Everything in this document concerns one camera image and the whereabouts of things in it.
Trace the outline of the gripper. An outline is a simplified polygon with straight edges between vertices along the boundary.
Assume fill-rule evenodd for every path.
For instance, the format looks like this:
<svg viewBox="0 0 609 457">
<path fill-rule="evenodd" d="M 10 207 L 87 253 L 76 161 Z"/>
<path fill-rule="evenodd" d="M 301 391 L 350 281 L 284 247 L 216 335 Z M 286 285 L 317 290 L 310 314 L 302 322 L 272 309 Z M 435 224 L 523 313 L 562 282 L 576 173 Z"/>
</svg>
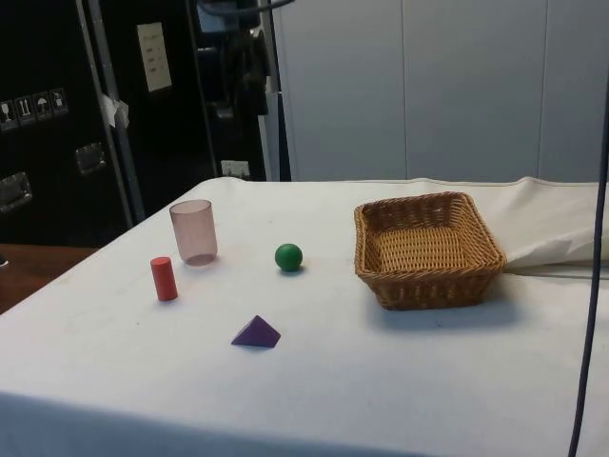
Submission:
<svg viewBox="0 0 609 457">
<path fill-rule="evenodd" d="M 267 50 L 265 33 L 250 32 L 236 34 L 229 38 L 225 50 L 226 65 L 230 70 L 267 71 Z"/>
</svg>

